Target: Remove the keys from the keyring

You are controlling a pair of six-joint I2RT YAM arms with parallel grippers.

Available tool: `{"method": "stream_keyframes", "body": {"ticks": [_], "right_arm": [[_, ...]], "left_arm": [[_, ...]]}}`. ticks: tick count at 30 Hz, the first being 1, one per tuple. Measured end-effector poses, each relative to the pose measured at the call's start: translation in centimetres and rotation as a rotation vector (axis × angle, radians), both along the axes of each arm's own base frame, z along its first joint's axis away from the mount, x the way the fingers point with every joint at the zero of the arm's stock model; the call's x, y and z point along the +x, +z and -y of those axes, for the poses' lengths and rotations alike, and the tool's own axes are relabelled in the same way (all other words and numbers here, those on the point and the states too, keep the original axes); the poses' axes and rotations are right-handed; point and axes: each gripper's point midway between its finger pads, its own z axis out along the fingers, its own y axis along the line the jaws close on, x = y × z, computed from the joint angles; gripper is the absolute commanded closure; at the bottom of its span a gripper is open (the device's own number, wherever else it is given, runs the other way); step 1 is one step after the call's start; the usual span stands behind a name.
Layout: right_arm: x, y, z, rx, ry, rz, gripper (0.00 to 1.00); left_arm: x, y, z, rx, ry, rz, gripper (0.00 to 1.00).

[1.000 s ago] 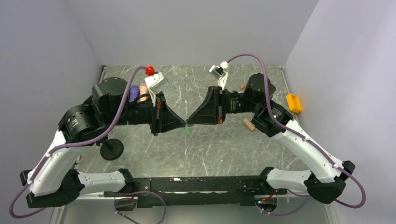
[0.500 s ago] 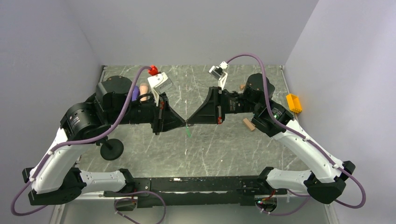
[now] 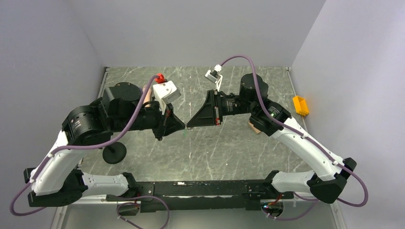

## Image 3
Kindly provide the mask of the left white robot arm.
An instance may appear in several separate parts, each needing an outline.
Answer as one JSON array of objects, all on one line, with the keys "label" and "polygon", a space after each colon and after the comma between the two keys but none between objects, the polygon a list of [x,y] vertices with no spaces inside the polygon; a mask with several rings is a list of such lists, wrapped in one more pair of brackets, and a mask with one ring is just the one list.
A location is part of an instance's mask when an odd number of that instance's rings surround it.
[{"label": "left white robot arm", "polygon": [[28,194],[30,207],[61,207],[82,197],[113,195],[132,200],[140,195],[133,175],[91,175],[81,171],[79,162],[93,149],[103,149],[103,159],[116,164],[126,156],[120,142],[107,142],[113,134],[152,130],[162,140],[185,124],[174,114],[172,102],[181,93],[172,81],[142,89],[120,82],[104,89],[100,98],[72,110],[62,124],[54,146],[36,168],[24,172],[32,183]]}]

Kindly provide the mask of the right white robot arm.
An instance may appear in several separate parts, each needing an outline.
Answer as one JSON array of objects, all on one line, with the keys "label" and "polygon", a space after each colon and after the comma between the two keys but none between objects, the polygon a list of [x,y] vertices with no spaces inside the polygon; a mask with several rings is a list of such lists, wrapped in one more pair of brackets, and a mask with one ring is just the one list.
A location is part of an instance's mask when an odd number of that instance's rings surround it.
[{"label": "right white robot arm", "polygon": [[300,173],[273,170],[266,178],[264,194],[276,198],[284,192],[311,193],[324,203],[335,202],[350,177],[348,170],[353,171],[357,163],[321,151],[287,109],[268,99],[268,84],[260,76],[257,82],[255,85],[250,73],[241,78],[239,94],[207,91],[204,104],[186,126],[220,125],[224,116],[250,114],[249,122],[255,129],[286,145],[311,168]]}]

